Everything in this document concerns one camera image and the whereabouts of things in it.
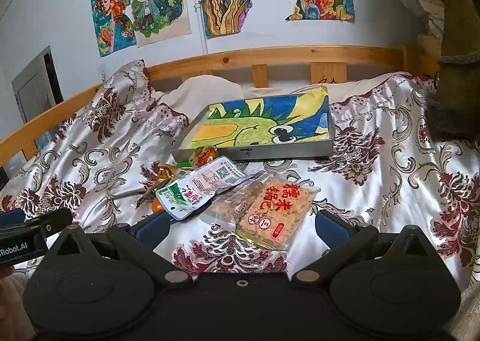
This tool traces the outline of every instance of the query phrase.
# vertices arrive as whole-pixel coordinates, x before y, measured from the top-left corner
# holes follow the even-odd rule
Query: wooden bed rail
[[[417,46],[398,49],[359,46],[286,46],[254,48],[212,53],[194,58],[148,67],[150,81],[175,76],[182,81],[212,71],[251,66],[255,87],[268,87],[268,64],[310,64],[311,83],[342,83],[347,81],[347,64],[380,64],[390,71],[408,71],[411,74],[434,76],[438,64]],[[34,140],[69,118],[94,97],[101,87],[96,85],[45,111],[8,138],[0,141],[0,166],[19,151],[29,160],[37,153]]]
[[[37,153],[34,140],[54,126],[69,118],[77,110],[86,105],[97,93],[102,84],[93,86],[80,94],[55,105],[53,108],[38,115],[0,142],[0,166],[19,151],[28,161]]]
[[[268,87],[267,64],[310,63],[310,81],[343,83],[347,81],[347,64],[381,64],[390,71],[402,70],[404,50],[379,47],[344,46],[285,46],[253,48],[211,53],[148,67],[150,81],[180,76],[182,81],[192,76],[212,74],[212,71],[251,66],[255,87]]]

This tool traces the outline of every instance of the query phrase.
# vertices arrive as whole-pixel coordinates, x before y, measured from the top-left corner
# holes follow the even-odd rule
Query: silver tray
[[[180,134],[173,143],[172,155],[177,163],[188,162],[195,149],[181,148],[184,140],[192,130],[205,119],[209,111],[206,106],[189,126]],[[333,154],[333,142],[335,139],[335,126],[333,118],[328,110],[328,139],[313,140],[312,142],[294,142],[285,144],[258,144],[250,146],[218,147],[219,156],[226,156],[234,161],[251,159],[285,159],[285,158],[309,158],[321,157]]]

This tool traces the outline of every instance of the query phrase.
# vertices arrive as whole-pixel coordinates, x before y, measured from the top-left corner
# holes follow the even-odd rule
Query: bed
[[[480,279],[479,146],[431,139],[424,94],[434,92],[438,65],[421,47],[269,47],[153,67],[143,61],[126,64],[105,83],[56,105],[0,142],[0,164],[19,151],[28,161],[0,193],[0,213],[20,207],[32,218],[66,206],[87,232],[134,224],[151,213],[147,203],[135,210],[140,191],[153,183],[160,162],[173,162],[172,143],[201,109],[296,91],[268,87],[267,65],[279,63],[310,63],[311,85],[301,90],[319,83],[328,87],[336,129],[329,158],[242,163],[247,173],[265,169],[321,188],[292,248],[259,249],[195,217],[172,225],[155,252],[192,275],[291,274],[328,249],[314,227],[316,212],[326,209],[352,225],[371,223],[382,232],[416,224],[462,289]],[[346,82],[350,63],[381,64],[390,72]],[[253,88],[212,75],[245,66],[251,66]],[[151,87],[172,76],[183,80],[178,89],[165,94]],[[55,125],[58,133],[37,152],[34,139]]]

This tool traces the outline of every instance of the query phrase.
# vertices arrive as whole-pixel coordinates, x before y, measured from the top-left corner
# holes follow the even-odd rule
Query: wall
[[[1,10],[6,2],[0,0]],[[399,0],[354,0],[355,23],[283,21],[294,0],[253,0],[242,32],[208,40],[209,52],[298,44],[353,44],[396,47],[414,43],[417,21]],[[0,21],[0,138],[22,121],[11,81],[50,46],[63,97],[100,82],[121,65],[145,59],[147,65],[202,54],[194,0],[187,0],[192,34],[145,47],[129,47],[105,58],[98,54],[90,0],[13,0]]]

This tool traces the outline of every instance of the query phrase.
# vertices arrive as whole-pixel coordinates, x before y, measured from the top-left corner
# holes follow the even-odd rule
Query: gray door
[[[43,54],[40,54],[11,83],[24,123],[55,104],[46,71]],[[35,140],[39,150],[48,143],[57,129],[52,128]]]

